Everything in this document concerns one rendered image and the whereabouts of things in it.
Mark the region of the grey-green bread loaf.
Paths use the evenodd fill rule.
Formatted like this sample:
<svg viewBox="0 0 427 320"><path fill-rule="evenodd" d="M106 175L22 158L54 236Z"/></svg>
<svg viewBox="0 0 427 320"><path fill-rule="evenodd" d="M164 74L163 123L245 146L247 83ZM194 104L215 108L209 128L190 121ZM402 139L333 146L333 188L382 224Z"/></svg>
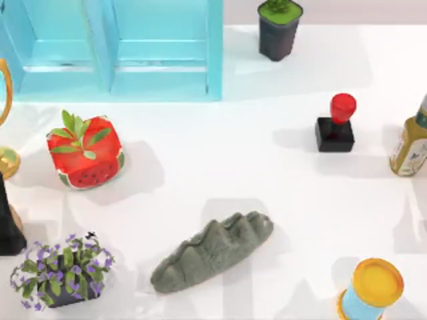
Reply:
<svg viewBox="0 0 427 320"><path fill-rule="evenodd" d="M213 219L159 263L150 283L161 294L203 283L248 258L273 230L272 220L257 211Z"/></svg>

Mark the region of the light blue rack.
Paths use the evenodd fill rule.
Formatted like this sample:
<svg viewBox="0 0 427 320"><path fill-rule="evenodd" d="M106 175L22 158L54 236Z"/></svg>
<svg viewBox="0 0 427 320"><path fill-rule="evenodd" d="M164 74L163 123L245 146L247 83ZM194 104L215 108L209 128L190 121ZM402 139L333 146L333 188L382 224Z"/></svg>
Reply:
<svg viewBox="0 0 427 320"><path fill-rule="evenodd" d="M223 0L0 0L18 101L212 101Z"/></svg>

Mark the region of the red and black stamp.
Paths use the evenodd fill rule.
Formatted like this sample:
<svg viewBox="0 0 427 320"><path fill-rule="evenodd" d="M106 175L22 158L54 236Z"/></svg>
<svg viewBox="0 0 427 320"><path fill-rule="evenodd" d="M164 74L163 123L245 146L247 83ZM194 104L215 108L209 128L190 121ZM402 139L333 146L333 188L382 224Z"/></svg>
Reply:
<svg viewBox="0 0 427 320"><path fill-rule="evenodd" d="M338 93L330 101L330 116L318 117L315 125L319 152L348 153L355 139L350 121L356 111L356 99L348 93Z"/></svg>

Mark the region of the watermelon plant pot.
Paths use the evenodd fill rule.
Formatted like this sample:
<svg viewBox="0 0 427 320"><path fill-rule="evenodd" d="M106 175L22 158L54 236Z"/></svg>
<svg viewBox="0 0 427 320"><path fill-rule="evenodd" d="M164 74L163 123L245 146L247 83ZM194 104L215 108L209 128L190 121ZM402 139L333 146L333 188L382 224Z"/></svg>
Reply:
<svg viewBox="0 0 427 320"><path fill-rule="evenodd" d="M104 115L83 120L66 110L64 127L47 135L48 150L60 180L68 187L90 189L112 180L125 155L112 122Z"/></svg>

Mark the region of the black pot with green plant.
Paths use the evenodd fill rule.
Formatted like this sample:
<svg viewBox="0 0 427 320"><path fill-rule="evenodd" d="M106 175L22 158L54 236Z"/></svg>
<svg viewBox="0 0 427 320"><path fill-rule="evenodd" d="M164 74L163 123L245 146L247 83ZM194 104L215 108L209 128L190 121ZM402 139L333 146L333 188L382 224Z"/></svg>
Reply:
<svg viewBox="0 0 427 320"><path fill-rule="evenodd" d="M259 52L274 62L287 57L303 13L294 0L265 0L259 5Z"/></svg>

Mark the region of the purple flower plant pot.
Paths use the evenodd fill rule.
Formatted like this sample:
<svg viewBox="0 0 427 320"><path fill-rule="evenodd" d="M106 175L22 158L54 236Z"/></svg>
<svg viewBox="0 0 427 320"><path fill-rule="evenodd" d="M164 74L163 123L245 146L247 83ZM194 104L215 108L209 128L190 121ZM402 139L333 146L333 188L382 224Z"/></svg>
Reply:
<svg viewBox="0 0 427 320"><path fill-rule="evenodd" d="M62 245L36 241L13 269L10 285L21 295L25 309L62 307L98 298L114 263L94 232L84 237L71 234Z"/></svg>

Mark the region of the olive green bottle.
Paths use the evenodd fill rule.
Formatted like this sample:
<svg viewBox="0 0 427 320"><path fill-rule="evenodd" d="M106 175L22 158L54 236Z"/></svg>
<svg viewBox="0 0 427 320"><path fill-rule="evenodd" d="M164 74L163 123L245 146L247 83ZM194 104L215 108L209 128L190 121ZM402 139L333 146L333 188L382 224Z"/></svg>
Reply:
<svg viewBox="0 0 427 320"><path fill-rule="evenodd" d="M390 156L391 170L401 177L411 177L427 160L427 94L415 116L408 118L394 152Z"/></svg>

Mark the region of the yellow and blue can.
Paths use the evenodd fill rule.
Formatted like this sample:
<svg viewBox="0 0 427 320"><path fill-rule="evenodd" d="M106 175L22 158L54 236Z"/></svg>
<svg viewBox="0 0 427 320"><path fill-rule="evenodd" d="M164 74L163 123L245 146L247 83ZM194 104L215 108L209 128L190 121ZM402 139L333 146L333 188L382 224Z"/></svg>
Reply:
<svg viewBox="0 0 427 320"><path fill-rule="evenodd" d="M403 291L403 277L393 264L380 258L365 259L337 298L338 319L384 320L384 311L399 300Z"/></svg>

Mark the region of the gold trophy with black base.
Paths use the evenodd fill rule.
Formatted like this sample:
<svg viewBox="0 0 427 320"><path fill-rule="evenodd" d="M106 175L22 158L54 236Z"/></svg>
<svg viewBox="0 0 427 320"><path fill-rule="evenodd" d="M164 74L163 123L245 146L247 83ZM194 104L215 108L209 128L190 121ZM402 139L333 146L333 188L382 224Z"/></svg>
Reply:
<svg viewBox="0 0 427 320"><path fill-rule="evenodd" d="M0 126L4 124L13 101L11 73L4 58L0 58L0 72L5 81L5 106L0 114ZM21 164L18 154L8 147L0 146L0 256L15 256L27 246L23 224L9 203L5 180L14 175Z"/></svg>

